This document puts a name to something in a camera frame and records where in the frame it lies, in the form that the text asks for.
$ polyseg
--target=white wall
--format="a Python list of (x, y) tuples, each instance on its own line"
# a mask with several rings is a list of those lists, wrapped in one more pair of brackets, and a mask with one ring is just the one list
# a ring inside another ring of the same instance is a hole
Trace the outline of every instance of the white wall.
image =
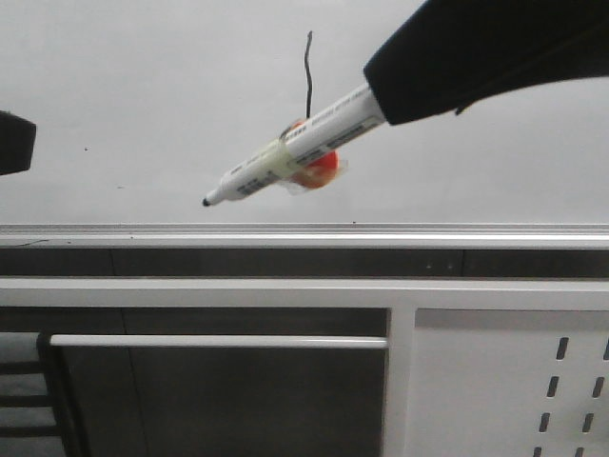
[(0, 109), (39, 130), (31, 171), (0, 177), (0, 224), (609, 222), (609, 79), (384, 126), (325, 189), (201, 207), (305, 114), (309, 30), (317, 111), (420, 3), (5, 0)]

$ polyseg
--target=black object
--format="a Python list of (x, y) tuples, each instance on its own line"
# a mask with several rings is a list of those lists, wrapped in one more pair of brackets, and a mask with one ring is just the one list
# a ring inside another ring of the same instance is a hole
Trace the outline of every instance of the black object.
[(0, 111), (0, 175), (29, 169), (35, 138), (35, 124)]
[(363, 69), (389, 124), (609, 75), (608, 0), (427, 0)]

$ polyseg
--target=perforated panel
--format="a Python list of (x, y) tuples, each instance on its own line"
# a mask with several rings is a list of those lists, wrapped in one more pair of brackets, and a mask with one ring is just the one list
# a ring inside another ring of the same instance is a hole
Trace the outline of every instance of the perforated panel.
[(609, 312), (420, 309), (406, 455), (609, 455)]

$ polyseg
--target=black wire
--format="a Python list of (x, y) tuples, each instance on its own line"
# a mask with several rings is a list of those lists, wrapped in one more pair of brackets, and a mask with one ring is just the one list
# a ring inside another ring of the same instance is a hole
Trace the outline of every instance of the black wire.
[(311, 117), (311, 99), (313, 98), (313, 78), (311, 78), (311, 69), (308, 66), (308, 52), (311, 49), (311, 41), (313, 41), (313, 30), (308, 33), (306, 51), (304, 52), (304, 69), (306, 70), (306, 83), (308, 84), (306, 92), (306, 119)]

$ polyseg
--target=white marker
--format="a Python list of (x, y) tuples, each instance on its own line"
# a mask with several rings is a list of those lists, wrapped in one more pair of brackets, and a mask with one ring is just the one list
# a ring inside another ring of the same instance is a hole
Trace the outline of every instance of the white marker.
[(203, 205), (246, 198), (384, 121), (372, 90), (364, 84), (225, 173), (218, 187), (206, 195)]

